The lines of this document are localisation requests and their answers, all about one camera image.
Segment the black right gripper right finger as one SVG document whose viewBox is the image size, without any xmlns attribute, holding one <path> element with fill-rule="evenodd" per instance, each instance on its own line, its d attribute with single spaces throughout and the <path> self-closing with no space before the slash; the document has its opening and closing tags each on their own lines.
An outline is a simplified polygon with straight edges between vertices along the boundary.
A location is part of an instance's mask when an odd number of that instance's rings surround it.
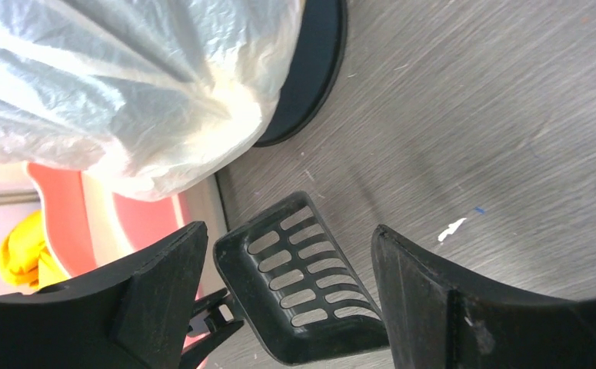
<svg viewBox="0 0 596 369">
<path fill-rule="evenodd" d="M 397 368 L 596 368 L 596 298 L 503 284 L 383 224 L 371 257 Z"/>
</svg>

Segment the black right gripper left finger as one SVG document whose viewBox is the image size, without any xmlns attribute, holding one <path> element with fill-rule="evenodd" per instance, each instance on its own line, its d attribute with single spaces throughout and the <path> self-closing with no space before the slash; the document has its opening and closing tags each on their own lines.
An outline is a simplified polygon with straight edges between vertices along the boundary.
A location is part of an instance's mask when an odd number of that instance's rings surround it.
<svg viewBox="0 0 596 369">
<path fill-rule="evenodd" d="M 196 221 L 34 294 L 0 295 L 0 368 L 176 368 L 207 241 Z"/>
</svg>

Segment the black litter scoop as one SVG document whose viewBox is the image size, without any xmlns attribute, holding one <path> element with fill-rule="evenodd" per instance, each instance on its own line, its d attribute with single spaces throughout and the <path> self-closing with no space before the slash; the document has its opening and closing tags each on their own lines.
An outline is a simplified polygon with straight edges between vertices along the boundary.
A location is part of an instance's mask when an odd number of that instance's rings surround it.
<svg viewBox="0 0 596 369">
<path fill-rule="evenodd" d="M 381 311 L 310 196 L 296 191 L 220 237 L 225 286 L 195 302 L 180 367 L 199 368 L 248 325 L 278 362 L 295 366 L 386 349 Z"/>
</svg>

